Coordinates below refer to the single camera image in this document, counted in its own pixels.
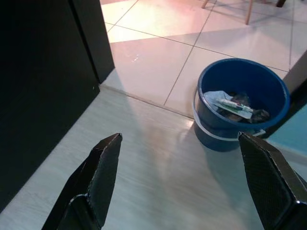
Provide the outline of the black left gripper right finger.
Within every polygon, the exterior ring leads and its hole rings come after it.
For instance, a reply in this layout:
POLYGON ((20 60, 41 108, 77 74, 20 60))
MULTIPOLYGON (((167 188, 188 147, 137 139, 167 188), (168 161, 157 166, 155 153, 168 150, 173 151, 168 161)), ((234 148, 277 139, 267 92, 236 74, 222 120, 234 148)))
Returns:
POLYGON ((248 188, 266 230, 307 228, 307 183, 265 140, 238 134, 248 188))

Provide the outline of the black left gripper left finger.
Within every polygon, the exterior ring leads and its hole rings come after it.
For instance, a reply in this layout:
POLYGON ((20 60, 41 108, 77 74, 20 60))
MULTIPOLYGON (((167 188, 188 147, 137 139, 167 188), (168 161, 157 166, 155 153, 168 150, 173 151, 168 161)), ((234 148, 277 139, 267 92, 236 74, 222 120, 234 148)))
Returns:
POLYGON ((71 174, 44 230, 100 230, 106 221, 116 175, 122 134, 99 141, 71 174))

